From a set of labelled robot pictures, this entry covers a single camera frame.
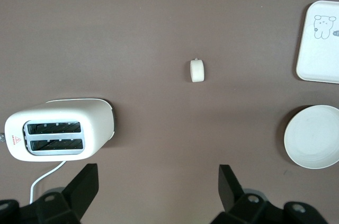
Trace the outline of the round white plate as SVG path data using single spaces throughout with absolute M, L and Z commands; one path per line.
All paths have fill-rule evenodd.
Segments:
M 290 159 L 308 169 L 322 169 L 339 162 L 339 109 L 314 105 L 298 112 L 284 132 Z

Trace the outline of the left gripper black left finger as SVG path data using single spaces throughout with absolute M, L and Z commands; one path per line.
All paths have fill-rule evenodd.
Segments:
M 87 164 L 61 192 L 46 193 L 24 207 L 17 200 L 0 200 L 0 224 L 81 224 L 98 191 L 97 164 Z

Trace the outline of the white two-slot toaster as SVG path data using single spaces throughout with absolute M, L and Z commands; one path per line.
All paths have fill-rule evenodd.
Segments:
M 100 98 L 49 101 L 12 114 L 5 122 L 9 152 L 26 162 L 93 156 L 114 135 L 112 105 Z

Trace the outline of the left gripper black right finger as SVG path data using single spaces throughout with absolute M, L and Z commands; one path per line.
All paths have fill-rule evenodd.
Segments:
M 329 224 L 309 204 L 290 201 L 282 209 L 255 190 L 244 191 L 229 165 L 220 165 L 218 193 L 224 211 L 210 224 Z

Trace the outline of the white tray with bear drawing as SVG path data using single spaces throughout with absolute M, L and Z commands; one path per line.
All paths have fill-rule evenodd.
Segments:
M 306 81 L 339 84 L 339 2 L 316 1 L 308 8 L 296 73 Z

